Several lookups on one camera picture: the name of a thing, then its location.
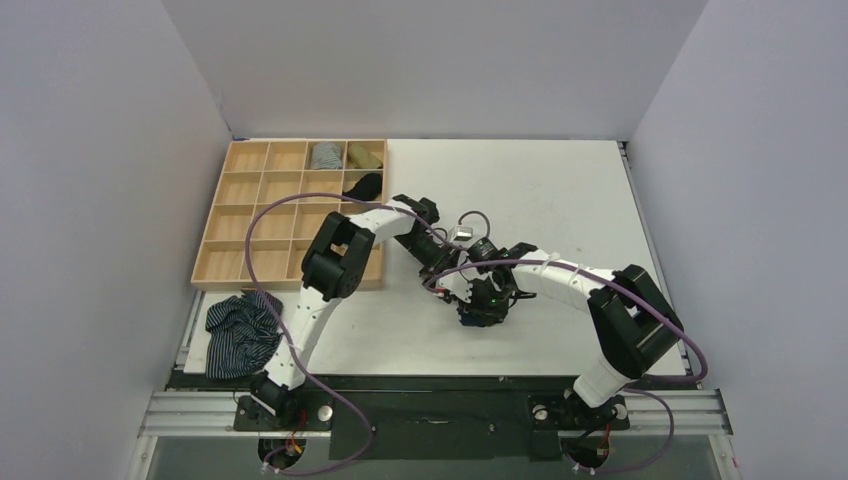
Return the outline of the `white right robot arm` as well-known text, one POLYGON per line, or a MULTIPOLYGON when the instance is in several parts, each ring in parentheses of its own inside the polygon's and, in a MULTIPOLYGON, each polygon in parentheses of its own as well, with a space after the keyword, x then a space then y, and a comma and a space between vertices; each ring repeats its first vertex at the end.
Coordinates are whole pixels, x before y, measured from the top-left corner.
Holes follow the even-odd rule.
POLYGON ((566 418, 588 427, 625 386, 640 380, 676 346, 683 325, 645 269, 582 267, 554 253, 519 243, 497 249, 487 239, 469 248, 475 276, 460 271, 437 285, 456 301, 466 326, 503 322, 512 306, 538 296, 588 314, 600 345, 594 364, 567 388, 566 418))

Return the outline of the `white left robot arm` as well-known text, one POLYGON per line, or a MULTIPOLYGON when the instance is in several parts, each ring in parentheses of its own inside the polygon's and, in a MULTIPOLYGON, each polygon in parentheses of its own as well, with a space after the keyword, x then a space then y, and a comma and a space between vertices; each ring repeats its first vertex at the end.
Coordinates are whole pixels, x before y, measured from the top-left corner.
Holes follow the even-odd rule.
POLYGON ((422 265, 425 278, 440 272, 449 256, 465 249, 432 227, 439 214, 435 203, 427 198, 416 201, 397 195, 363 213, 346 216, 331 212, 302 259, 300 294, 292 317, 285 321, 254 271, 251 240, 264 215, 302 197, 292 195, 262 210, 249 225, 245 239, 245 266, 256 296, 283 333, 277 351, 250 388, 252 399, 260 405, 260 418, 275 430, 285 430, 297 420, 299 405, 295 391, 311 377, 306 364, 334 310, 364 280, 374 246, 397 240, 422 265))

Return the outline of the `navy white-trimmed bear underwear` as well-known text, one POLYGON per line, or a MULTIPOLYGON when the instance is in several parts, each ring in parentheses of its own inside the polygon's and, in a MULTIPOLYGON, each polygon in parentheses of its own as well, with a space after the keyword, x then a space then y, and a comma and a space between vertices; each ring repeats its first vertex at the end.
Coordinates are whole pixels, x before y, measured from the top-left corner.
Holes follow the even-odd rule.
POLYGON ((461 315, 460 316, 460 324, 467 327, 485 327, 486 324, 483 320, 475 315, 461 315))

